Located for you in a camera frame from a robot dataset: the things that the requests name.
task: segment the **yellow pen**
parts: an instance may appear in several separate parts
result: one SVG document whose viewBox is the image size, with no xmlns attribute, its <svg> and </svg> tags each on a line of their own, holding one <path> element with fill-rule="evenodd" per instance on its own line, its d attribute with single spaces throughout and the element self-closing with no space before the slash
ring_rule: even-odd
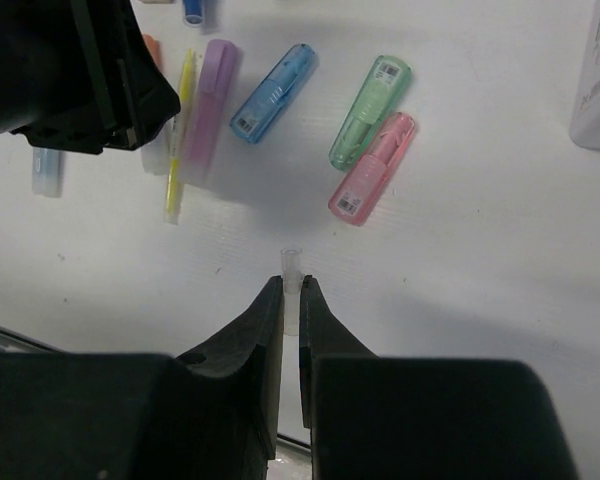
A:
<svg viewBox="0 0 600 480">
<path fill-rule="evenodd" d="M 191 113 L 194 78 L 193 52 L 189 49 L 182 65 L 182 74 L 180 75 L 180 85 L 178 87 L 180 113 L 173 118 L 171 145 L 169 148 L 170 167 L 169 176 L 167 177 L 164 221 L 173 225 L 178 224 L 180 202 L 182 201 L 182 183 L 178 181 L 178 164 L 180 163 L 182 139 Z"/>
</svg>

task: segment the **tabletop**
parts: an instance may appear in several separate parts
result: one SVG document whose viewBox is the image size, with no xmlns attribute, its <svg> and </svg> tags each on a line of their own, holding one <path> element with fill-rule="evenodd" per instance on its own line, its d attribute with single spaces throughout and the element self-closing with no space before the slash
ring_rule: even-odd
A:
<svg viewBox="0 0 600 480">
<path fill-rule="evenodd" d="M 242 51 L 210 178 L 162 221 L 138 152 L 68 154 L 62 197 L 31 193 L 31 148 L 0 136 L 0 325 L 72 351 L 181 353 L 241 313 L 304 250 L 339 319 L 391 356 L 516 358 L 554 399 L 580 472 L 600 478 L 600 153 L 567 135 L 593 1 L 133 0 L 177 85 L 187 48 Z M 320 65 L 265 140 L 233 113 L 296 43 Z M 328 152 L 374 59 L 403 58 L 418 123 L 363 227 L 327 208 Z M 302 428 L 285 338 L 280 430 Z"/>
</svg>

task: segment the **red highlighter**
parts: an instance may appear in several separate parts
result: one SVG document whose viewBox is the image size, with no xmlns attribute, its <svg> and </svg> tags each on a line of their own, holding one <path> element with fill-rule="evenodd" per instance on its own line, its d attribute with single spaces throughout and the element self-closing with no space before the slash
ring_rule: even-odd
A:
<svg viewBox="0 0 600 480">
<path fill-rule="evenodd" d="M 362 157 L 329 200 L 329 209 L 341 220 L 361 226 L 378 203 L 416 132 L 409 115 L 387 118 Z"/>
</svg>

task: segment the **pink highlighter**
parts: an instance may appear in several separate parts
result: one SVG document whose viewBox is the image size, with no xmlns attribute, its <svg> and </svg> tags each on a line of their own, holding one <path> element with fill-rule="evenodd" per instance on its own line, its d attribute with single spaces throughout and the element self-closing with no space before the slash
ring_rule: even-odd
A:
<svg viewBox="0 0 600 480">
<path fill-rule="evenodd" d="M 336 217 L 358 227 L 367 221 L 415 132 L 416 123 L 409 115 L 394 113 L 387 118 L 329 200 Z"/>
<path fill-rule="evenodd" d="M 204 183 L 222 126 L 222 112 L 229 95 L 238 49 L 226 40 L 211 40 L 200 72 L 191 127 L 182 144 L 178 180 Z"/>
</svg>

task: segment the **purple highlighter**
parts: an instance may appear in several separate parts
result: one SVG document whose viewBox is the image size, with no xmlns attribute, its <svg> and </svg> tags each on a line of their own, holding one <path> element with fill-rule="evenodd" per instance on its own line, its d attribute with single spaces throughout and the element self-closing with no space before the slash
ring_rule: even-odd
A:
<svg viewBox="0 0 600 480">
<path fill-rule="evenodd" d="M 183 183 L 204 183 L 237 61 L 238 49 L 233 43 L 209 42 L 198 82 L 194 118 L 182 145 L 178 179 Z"/>
</svg>

